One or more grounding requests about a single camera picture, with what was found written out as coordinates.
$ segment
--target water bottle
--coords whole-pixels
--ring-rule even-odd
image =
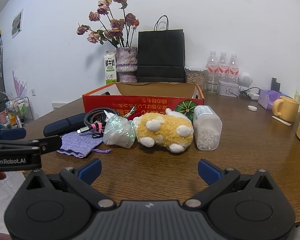
[[[239,63],[237,60],[237,54],[231,54],[229,63],[229,82],[237,83],[239,74]]]
[[[220,75],[220,81],[221,82],[228,82],[229,80],[229,63],[227,61],[227,53],[226,52],[221,52],[221,56],[219,59],[219,75]]]
[[[210,56],[207,62],[207,78],[206,78],[206,89],[207,92],[210,93],[218,93],[218,86],[219,86],[219,65],[218,59],[216,57],[216,52],[211,50]]]

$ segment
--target purple tissue box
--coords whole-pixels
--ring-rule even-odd
[[[258,103],[266,110],[272,110],[274,101],[282,96],[281,93],[274,90],[260,90]]]

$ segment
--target mug handle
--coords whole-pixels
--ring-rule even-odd
[[[278,107],[279,105],[281,105],[282,103],[284,102],[283,99],[277,99],[276,101],[274,101],[273,105],[272,105],[272,113],[275,115],[275,116],[280,116],[281,113],[278,112]]]

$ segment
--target wooden table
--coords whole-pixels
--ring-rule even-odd
[[[272,118],[271,111],[244,98],[206,95],[205,104],[223,123],[220,143],[214,151],[200,151],[194,141],[181,155],[160,146],[146,148],[137,141],[130,149],[102,144],[99,149],[111,148],[111,153],[92,153],[78,159],[52,152],[42,156],[42,169],[47,174],[58,173],[97,157],[102,161],[102,174],[92,186],[117,203],[122,199],[179,199],[183,203],[207,187],[197,171],[202,158],[223,169],[232,166],[244,174],[263,168],[278,183],[300,223],[300,141],[295,135],[300,114],[295,125],[287,126]],[[248,105],[258,110],[250,111]],[[41,138],[45,125],[82,112],[80,98],[27,125],[26,139]]]

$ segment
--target pink bin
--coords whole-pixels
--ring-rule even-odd
[[[6,123],[7,122],[7,119],[6,119],[7,115],[8,114],[5,111],[0,113],[0,123]]]

